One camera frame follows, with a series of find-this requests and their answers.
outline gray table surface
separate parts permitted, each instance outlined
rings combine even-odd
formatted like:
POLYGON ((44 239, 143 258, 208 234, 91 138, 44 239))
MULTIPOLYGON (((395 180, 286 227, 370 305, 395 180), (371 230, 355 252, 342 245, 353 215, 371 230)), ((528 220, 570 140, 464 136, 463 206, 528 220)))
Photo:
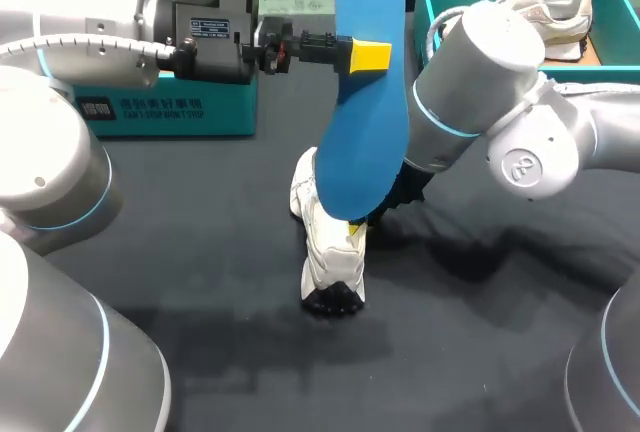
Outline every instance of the gray table surface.
POLYGON ((288 193, 336 91, 329 67, 295 63, 261 77, 253 138, 107 143, 125 209, 50 260, 162 349, 172 431, 566 430, 541 398, 638 263, 640 177, 590 171, 523 202, 478 141, 369 235, 366 309, 316 321, 288 193))

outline black shoe sole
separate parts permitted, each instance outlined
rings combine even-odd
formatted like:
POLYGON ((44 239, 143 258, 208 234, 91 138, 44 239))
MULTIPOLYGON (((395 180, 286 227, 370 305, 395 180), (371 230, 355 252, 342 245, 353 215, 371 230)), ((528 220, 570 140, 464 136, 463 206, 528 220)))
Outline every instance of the black shoe sole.
POLYGON ((316 289, 302 300, 302 308, 317 317, 344 317, 364 308, 364 302, 344 282, 336 282, 326 289, 316 289))

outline blue insole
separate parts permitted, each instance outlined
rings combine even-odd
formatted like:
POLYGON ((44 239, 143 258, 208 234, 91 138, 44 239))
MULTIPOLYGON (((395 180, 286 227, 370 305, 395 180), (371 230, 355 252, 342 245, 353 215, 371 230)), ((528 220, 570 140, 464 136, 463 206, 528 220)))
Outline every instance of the blue insole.
POLYGON ((392 44, 386 75, 340 78, 333 119, 315 159, 320 202, 329 215, 356 220, 391 189, 409 140, 404 85, 405 0, 336 0, 336 32, 392 44))

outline cable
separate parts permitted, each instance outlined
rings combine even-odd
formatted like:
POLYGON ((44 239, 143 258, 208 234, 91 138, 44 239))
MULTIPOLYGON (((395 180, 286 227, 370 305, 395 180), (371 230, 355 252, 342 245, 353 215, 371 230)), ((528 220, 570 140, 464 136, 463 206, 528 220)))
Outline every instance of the cable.
POLYGON ((133 54, 143 55, 160 60, 171 58, 175 47, 170 45, 143 42, 123 37, 97 34, 53 34, 16 40, 0 46, 0 60, 14 55, 34 52, 37 50, 72 47, 93 47, 100 53, 108 49, 127 50, 133 54))
POLYGON ((447 9, 442 12, 438 17, 435 18, 431 27, 429 27, 429 32, 427 32, 427 60, 431 60, 433 57, 433 41, 435 39, 436 33, 442 24, 444 24, 447 20, 452 19, 453 17, 457 17, 458 15, 462 15, 469 7, 461 6, 461 7, 453 7, 451 9, 447 9))

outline white sneaker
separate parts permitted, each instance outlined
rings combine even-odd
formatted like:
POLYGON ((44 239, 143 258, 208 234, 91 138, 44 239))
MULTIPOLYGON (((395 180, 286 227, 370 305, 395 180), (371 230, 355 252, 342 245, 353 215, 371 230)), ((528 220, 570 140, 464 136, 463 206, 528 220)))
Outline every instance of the white sneaker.
POLYGON ((316 148, 298 160, 289 206, 307 232, 308 257, 301 281, 303 306, 314 313, 343 315, 364 305, 366 224, 354 227, 330 217, 320 204, 314 175, 316 148))
MULTIPOLYGON (((591 0, 497 0, 518 11, 542 37, 545 57, 576 61, 582 58, 593 22, 591 0)), ((448 20, 441 36, 446 38, 461 16, 448 20)))

